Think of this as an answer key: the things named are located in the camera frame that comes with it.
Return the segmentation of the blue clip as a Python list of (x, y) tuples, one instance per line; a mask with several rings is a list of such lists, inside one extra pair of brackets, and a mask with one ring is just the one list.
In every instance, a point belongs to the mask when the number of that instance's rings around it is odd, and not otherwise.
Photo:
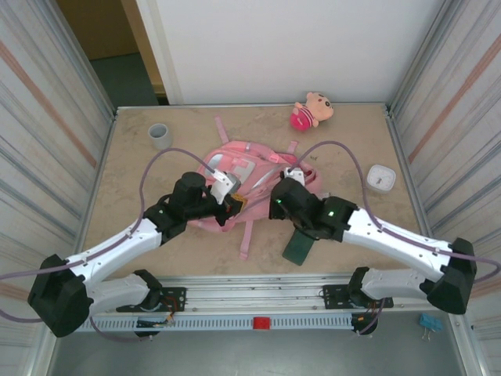
[(443, 330), (442, 322), (438, 318), (426, 313), (420, 315), (419, 324), (429, 331), (440, 332)]

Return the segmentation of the brown wooden door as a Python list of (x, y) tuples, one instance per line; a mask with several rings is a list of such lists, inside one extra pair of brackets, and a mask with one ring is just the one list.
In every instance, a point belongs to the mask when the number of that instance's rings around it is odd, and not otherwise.
[(56, 0), (90, 60), (139, 53), (157, 96), (166, 96), (138, 0)]

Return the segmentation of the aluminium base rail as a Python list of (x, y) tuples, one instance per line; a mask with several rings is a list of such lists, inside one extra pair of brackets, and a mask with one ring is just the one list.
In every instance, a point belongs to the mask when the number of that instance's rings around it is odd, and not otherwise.
[[(184, 287), (186, 313), (311, 313), (325, 309), (322, 287), (346, 284), (347, 273), (265, 274), (160, 278), (163, 287)], [(118, 306), (140, 302), (146, 283), (123, 277), (92, 283), (87, 295), (95, 302), (91, 314), (112, 313)]]

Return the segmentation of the grey plastic cup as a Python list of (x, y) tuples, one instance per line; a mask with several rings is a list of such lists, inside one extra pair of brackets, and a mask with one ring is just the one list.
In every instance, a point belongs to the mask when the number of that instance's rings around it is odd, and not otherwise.
[(156, 123), (150, 126), (148, 135), (156, 150), (164, 150), (172, 145), (171, 132), (165, 124)]

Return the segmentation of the pink plush toy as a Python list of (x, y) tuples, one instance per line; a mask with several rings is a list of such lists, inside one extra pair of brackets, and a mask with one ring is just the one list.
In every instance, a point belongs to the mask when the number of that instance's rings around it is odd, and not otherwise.
[(292, 128), (304, 132), (317, 128), (319, 123), (333, 116), (330, 100), (319, 92), (309, 92), (305, 104), (296, 102), (290, 116)]

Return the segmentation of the pink student backpack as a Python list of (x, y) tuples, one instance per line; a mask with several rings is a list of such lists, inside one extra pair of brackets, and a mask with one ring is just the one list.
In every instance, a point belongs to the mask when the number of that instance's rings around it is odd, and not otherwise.
[(280, 174), (297, 161), (294, 155), (297, 143), (291, 142), (285, 152), (276, 152), (260, 143), (231, 141), (221, 118), (217, 116), (214, 119), (222, 145), (204, 158), (205, 165), (237, 177), (241, 182), (237, 193), (247, 202), (241, 213), (229, 219), (224, 226), (220, 226), (213, 218), (199, 219), (189, 224), (202, 230), (225, 233), (236, 224), (243, 223), (245, 229), (240, 245), (240, 258), (246, 260), (254, 222), (268, 218), (271, 190), (278, 183)]

